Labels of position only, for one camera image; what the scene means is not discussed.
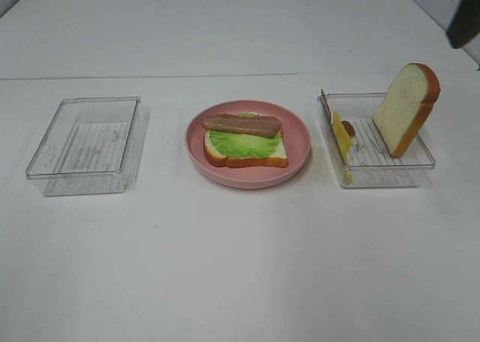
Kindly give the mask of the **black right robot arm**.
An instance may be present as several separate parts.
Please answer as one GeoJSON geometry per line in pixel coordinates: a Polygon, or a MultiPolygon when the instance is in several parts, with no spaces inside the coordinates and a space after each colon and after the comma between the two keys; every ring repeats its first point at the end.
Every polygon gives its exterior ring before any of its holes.
{"type": "Polygon", "coordinates": [[[479,34],[479,0],[459,0],[445,34],[453,49],[463,48],[474,39],[479,34]]]}

